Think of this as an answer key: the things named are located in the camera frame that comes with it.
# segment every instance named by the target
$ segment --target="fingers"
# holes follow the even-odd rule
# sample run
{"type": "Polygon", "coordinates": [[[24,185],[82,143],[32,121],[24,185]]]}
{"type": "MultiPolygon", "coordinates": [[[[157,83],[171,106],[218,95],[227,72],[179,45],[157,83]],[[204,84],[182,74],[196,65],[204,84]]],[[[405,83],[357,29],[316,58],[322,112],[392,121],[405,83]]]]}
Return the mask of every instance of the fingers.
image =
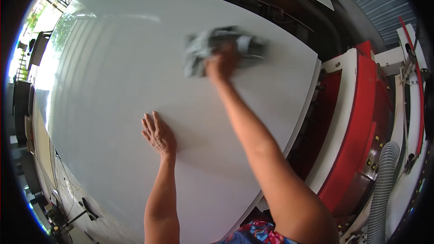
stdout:
{"type": "Polygon", "coordinates": [[[160,132],[161,130],[163,130],[163,127],[161,126],[160,116],[156,111],[152,111],[152,114],[154,115],[155,130],[160,132]]]}
{"type": "Polygon", "coordinates": [[[148,135],[148,133],[146,133],[145,131],[142,130],[142,135],[144,136],[144,138],[145,138],[147,141],[151,142],[151,137],[148,135]]]}
{"type": "Polygon", "coordinates": [[[170,130],[170,127],[166,124],[165,121],[161,121],[161,127],[163,128],[164,132],[167,134],[170,134],[172,130],[170,130]]]}
{"type": "Polygon", "coordinates": [[[149,116],[149,114],[147,114],[147,113],[144,114],[144,120],[145,120],[146,125],[147,125],[147,127],[148,127],[147,130],[146,130],[146,128],[145,128],[145,131],[146,131],[147,133],[149,133],[149,134],[154,133],[154,132],[155,132],[154,122],[152,121],[152,119],[151,119],[151,117],[149,116]]]}

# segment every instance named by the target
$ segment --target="flexible hose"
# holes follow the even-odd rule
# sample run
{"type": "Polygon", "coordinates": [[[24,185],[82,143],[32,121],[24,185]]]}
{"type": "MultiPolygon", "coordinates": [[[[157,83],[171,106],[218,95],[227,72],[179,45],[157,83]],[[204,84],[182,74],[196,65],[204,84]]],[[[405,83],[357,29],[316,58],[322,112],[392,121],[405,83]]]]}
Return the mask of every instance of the flexible hose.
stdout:
{"type": "Polygon", "coordinates": [[[386,243],[386,209],[393,187],[395,160],[399,152],[396,142],[388,142],[380,153],[377,181],[368,218],[368,244],[386,243]]]}

